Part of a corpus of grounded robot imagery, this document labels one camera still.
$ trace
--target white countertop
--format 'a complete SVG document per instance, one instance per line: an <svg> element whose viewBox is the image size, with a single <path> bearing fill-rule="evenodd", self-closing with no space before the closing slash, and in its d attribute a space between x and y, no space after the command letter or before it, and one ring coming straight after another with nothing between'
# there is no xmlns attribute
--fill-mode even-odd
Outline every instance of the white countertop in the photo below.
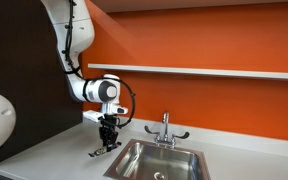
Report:
<svg viewBox="0 0 288 180"><path fill-rule="evenodd" d="M99 124L83 122L0 163L0 175L18 180L107 179L105 171L130 139L153 141L154 135L128 129L119 131L121 147L91 158L100 148ZM288 157L241 150L192 140L177 147L202 151L212 180L288 180Z"/></svg>

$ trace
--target faucet handle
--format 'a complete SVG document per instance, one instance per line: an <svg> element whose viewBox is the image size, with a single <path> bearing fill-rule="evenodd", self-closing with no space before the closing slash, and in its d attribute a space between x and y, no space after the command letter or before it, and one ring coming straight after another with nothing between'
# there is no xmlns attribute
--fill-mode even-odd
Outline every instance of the faucet handle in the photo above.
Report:
<svg viewBox="0 0 288 180"><path fill-rule="evenodd" d="M144 129L145 129L145 131L146 131L147 133L149 133L149 134L157 134L157 135L160 135L160 132L152 132L152 131L150 131L150 130L148 129L147 126L144 126Z"/></svg>
<svg viewBox="0 0 288 180"><path fill-rule="evenodd" d="M186 138L188 138L190 136L190 133L189 132L185 132L185 134L183 135L183 136L177 136L177 135L175 135L175 134L173 134L172 135L172 138L174 139L174 138L180 138L180 139L186 139Z"/></svg>

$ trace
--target sink basin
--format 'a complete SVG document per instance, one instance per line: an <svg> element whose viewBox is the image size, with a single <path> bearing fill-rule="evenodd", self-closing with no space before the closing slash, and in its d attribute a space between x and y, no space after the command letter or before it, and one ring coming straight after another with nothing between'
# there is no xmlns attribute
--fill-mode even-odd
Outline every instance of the sink basin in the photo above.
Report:
<svg viewBox="0 0 288 180"><path fill-rule="evenodd" d="M131 139L104 176L121 180L209 180L202 152Z"/></svg>

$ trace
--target faucet spout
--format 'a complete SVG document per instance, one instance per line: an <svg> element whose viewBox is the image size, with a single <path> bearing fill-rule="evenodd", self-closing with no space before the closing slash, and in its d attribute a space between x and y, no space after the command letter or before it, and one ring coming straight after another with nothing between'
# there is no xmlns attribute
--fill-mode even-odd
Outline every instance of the faucet spout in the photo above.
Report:
<svg viewBox="0 0 288 180"><path fill-rule="evenodd" d="M165 112L164 113L164 117L163 117L163 124L165 124L165 133L164 133L164 141L168 141L168 121L169 121L169 112Z"/></svg>

